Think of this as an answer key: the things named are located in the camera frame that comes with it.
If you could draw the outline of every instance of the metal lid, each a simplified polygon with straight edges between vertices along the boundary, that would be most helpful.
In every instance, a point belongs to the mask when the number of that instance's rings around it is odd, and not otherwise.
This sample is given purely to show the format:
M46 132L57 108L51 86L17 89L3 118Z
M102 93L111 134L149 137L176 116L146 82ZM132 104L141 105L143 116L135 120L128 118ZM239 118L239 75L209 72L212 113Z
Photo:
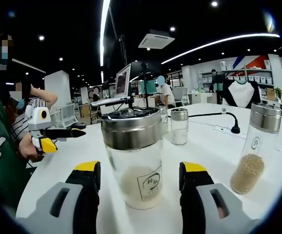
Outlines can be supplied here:
M160 114L166 115L168 113L166 106L156 106L160 110Z
M188 111L185 108L177 108L171 110L171 119L176 121L182 121L188 119Z
M102 117L104 143L116 150L141 149L162 138L162 122L157 108L114 111Z
M256 103L251 105L250 125L268 133L277 133L281 127L282 110L275 106Z

